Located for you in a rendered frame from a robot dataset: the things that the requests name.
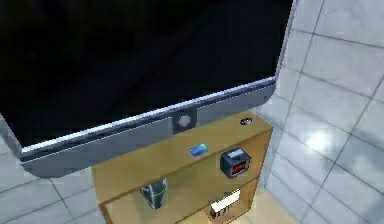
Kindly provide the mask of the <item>wooden shelf cabinet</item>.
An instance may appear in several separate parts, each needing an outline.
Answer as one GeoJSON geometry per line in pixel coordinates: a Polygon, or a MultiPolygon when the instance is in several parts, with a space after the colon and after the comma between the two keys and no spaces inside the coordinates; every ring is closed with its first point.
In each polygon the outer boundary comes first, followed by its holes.
{"type": "Polygon", "coordinates": [[[93,166],[106,224],[230,224],[251,209],[272,131],[269,123],[245,111],[93,166]],[[247,117],[253,123],[240,125],[247,117]],[[189,149],[199,144],[208,152],[193,157],[189,149]],[[250,166],[229,179],[220,170],[220,157],[236,147],[250,155],[250,166]],[[152,209],[140,189],[163,178],[163,205],[152,209]],[[214,219],[211,204],[237,189],[239,200],[214,219]]]}

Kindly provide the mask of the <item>white box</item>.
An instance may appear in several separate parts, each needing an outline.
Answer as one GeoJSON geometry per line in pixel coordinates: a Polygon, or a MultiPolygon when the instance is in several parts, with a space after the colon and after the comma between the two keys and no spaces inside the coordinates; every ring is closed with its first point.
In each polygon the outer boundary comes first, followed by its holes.
{"type": "Polygon", "coordinates": [[[223,199],[212,203],[211,209],[209,211],[210,215],[214,219],[224,215],[229,210],[229,207],[239,200],[239,197],[240,197],[240,190],[237,189],[231,194],[229,194],[228,196],[224,197],[223,199]]]}

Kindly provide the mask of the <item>black television set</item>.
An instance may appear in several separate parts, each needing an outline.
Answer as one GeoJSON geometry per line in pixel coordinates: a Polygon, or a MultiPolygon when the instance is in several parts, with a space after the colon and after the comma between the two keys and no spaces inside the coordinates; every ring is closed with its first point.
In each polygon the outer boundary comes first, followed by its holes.
{"type": "Polygon", "coordinates": [[[58,178],[265,104],[297,0],[0,0],[0,137],[58,178]]]}

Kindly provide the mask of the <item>black alarm clock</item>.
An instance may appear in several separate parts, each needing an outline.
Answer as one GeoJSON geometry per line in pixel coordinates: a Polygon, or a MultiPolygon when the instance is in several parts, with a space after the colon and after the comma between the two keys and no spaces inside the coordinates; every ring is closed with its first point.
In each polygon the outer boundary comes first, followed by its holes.
{"type": "Polygon", "coordinates": [[[244,149],[236,147],[221,154],[220,170],[227,178],[233,179],[248,170],[250,160],[244,149]]]}

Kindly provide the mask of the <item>blue card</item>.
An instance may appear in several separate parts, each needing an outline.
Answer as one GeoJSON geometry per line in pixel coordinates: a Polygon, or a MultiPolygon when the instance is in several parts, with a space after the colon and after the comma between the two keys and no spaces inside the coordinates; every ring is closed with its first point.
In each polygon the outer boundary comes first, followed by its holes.
{"type": "Polygon", "coordinates": [[[208,147],[205,144],[199,144],[189,149],[190,154],[193,157],[198,157],[208,152],[208,147]]]}

